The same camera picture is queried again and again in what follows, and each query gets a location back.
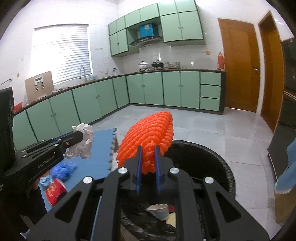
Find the white tissue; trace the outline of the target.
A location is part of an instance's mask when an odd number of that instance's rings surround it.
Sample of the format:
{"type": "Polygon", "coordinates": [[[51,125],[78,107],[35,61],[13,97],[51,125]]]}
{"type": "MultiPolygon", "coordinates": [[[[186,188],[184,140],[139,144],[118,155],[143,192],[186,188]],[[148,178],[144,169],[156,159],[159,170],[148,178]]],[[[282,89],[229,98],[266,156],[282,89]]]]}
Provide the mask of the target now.
{"type": "Polygon", "coordinates": [[[80,156],[82,159],[91,158],[91,148],[94,140],[94,132],[92,126],[81,123],[72,127],[74,132],[81,132],[83,135],[82,141],[69,147],[65,153],[65,158],[75,158],[80,156]]]}

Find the blue plastic bag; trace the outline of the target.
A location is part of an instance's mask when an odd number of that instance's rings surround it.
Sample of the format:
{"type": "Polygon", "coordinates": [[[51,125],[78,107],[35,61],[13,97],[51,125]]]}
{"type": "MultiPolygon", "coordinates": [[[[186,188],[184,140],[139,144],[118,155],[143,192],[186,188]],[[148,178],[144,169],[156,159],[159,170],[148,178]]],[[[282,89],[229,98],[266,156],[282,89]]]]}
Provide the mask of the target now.
{"type": "Polygon", "coordinates": [[[74,162],[60,162],[51,169],[50,174],[54,179],[57,178],[61,181],[67,181],[76,167],[77,165],[74,162]]]}

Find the yellow sponge block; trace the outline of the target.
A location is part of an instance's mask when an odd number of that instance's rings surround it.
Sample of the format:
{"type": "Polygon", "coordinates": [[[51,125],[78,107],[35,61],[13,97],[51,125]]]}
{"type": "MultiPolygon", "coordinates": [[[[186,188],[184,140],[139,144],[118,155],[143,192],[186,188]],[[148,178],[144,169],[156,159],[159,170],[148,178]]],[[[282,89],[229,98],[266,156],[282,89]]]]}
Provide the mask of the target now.
{"type": "Polygon", "coordinates": [[[171,225],[176,228],[176,213],[170,213],[168,219],[166,220],[167,225],[171,225]]]}

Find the red paper bowl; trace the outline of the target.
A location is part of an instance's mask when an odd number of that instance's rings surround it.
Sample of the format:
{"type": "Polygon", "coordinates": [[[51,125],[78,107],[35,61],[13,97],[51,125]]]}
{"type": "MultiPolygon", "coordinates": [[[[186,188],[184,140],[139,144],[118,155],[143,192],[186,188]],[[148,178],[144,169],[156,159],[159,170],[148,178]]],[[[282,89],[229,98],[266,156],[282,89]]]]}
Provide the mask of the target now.
{"type": "Polygon", "coordinates": [[[64,183],[55,178],[45,191],[46,198],[51,206],[54,206],[64,195],[67,194],[67,189],[64,183]]]}

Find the blue white drink carton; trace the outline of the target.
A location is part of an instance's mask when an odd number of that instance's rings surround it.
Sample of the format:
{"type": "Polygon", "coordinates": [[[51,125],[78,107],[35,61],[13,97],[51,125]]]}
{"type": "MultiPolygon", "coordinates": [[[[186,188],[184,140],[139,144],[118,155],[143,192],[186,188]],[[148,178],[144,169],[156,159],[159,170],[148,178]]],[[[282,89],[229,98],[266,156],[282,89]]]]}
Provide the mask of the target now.
{"type": "Polygon", "coordinates": [[[49,185],[53,182],[53,177],[51,174],[47,176],[42,176],[39,180],[39,185],[43,188],[43,190],[46,190],[49,185]]]}

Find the green lower kitchen cabinets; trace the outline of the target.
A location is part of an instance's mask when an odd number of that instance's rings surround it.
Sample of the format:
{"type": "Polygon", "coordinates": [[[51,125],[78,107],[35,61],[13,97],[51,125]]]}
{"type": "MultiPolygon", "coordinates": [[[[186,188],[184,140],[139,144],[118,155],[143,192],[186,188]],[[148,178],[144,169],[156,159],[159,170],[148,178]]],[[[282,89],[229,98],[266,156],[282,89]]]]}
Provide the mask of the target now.
{"type": "Polygon", "coordinates": [[[61,90],[26,106],[14,117],[16,150],[95,123],[128,105],[224,112],[226,72],[163,70],[119,75],[61,90]]]}

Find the black-lined trash bin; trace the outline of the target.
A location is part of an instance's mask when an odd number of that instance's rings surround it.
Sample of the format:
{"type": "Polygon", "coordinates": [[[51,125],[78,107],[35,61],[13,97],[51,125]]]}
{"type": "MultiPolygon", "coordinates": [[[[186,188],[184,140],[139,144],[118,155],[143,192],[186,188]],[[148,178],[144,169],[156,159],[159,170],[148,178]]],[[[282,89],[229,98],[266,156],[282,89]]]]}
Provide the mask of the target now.
{"type": "MultiPolygon", "coordinates": [[[[200,144],[174,140],[165,157],[175,167],[187,172],[195,184],[201,184],[207,176],[216,180],[232,197],[236,196],[235,181],[226,161],[213,150],[200,144]]],[[[210,203],[204,191],[195,190],[197,209],[201,223],[202,237],[217,240],[218,228],[210,203]]],[[[138,240],[176,240],[176,228],[160,221],[147,211],[153,204],[161,204],[156,185],[155,173],[142,175],[140,195],[127,196],[123,200],[121,224],[138,240]]]]}

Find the cardboard box with dispenser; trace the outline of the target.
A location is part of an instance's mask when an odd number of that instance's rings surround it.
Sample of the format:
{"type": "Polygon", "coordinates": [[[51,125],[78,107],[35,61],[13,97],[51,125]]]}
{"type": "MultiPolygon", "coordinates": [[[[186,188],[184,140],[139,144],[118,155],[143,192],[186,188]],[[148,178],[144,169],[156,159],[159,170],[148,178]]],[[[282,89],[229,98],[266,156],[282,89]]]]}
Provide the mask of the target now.
{"type": "Polygon", "coordinates": [[[25,80],[29,103],[33,103],[54,91],[52,72],[48,71],[25,80]]]}

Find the window blinds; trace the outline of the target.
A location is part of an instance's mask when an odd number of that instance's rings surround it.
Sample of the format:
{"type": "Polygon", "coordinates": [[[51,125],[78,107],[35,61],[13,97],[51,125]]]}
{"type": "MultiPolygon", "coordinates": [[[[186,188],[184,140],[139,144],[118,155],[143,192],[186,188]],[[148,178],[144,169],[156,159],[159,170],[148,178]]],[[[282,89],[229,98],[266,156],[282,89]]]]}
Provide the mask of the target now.
{"type": "Polygon", "coordinates": [[[35,28],[34,59],[37,68],[52,72],[53,84],[92,74],[87,24],[58,24],[35,28]]]}

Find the black glass cabinet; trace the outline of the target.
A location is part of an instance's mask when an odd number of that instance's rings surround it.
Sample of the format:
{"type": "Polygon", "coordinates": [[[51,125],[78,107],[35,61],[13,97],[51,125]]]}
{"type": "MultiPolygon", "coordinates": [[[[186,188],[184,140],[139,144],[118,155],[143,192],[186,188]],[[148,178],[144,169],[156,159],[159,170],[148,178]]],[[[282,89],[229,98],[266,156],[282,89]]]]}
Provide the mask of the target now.
{"type": "Polygon", "coordinates": [[[285,60],[285,85],[279,120],[267,149],[275,178],[288,168],[287,147],[295,139],[295,38],[282,41],[281,46],[285,60]]]}

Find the white cooking pot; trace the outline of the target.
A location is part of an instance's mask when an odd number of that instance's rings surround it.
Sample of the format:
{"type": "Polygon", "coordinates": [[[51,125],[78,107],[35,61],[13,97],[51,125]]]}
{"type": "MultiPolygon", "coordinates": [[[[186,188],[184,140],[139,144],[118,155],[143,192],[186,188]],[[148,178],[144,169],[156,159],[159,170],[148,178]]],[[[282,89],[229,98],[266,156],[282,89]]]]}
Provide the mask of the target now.
{"type": "Polygon", "coordinates": [[[141,63],[138,64],[138,68],[140,72],[149,71],[149,65],[144,61],[141,61],[141,63]]]}

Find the black wok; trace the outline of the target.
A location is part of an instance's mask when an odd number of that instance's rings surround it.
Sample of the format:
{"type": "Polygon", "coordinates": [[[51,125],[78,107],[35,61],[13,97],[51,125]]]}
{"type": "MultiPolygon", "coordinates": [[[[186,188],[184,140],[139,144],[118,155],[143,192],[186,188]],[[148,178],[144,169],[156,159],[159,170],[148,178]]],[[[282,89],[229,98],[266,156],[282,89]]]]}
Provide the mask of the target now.
{"type": "Polygon", "coordinates": [[[164,69],[164,63],[161,61],[156,61],[152,63],[153,70],[163,70],[164,69]]]}

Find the blue box above hood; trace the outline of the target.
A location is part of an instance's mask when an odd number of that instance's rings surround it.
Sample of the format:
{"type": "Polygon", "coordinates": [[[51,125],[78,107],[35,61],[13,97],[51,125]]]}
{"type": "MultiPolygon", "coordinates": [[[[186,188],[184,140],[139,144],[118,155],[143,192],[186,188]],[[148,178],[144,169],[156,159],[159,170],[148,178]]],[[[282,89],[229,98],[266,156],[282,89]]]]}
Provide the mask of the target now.
{"type": "Polygon", "coordinates": [[[156,24],[148,23],[139,27],[139,35],[141,38],[150,36],[159,36],[159,29],[156,24]]]}

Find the red thermos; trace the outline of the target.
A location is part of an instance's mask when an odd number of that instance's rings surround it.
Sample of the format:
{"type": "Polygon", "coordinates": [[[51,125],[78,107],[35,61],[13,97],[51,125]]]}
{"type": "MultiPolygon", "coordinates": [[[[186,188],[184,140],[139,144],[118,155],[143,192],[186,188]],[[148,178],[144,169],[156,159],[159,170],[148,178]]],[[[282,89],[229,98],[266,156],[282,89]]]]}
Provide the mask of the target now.
{"type": "Polygon", "coordinates": [[[219,52],[217,58],[218,58],[217,69],[224,70],[225,69],[225,60],[224,60],[223,54],[221,52],[219,52]]]}

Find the green upper wall cabinets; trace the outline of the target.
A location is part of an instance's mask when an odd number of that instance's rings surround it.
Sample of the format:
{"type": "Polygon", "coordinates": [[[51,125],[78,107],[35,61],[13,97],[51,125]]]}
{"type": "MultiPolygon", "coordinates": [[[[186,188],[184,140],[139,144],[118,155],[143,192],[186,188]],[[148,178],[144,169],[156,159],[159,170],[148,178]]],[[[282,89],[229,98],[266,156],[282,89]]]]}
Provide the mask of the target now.
{"type": "Polygon", "coordinates": [[[108,25],[112,57],[134,53],[145,46],[204,45],[195,1],[161,1],[122,16],[108,25]]]}

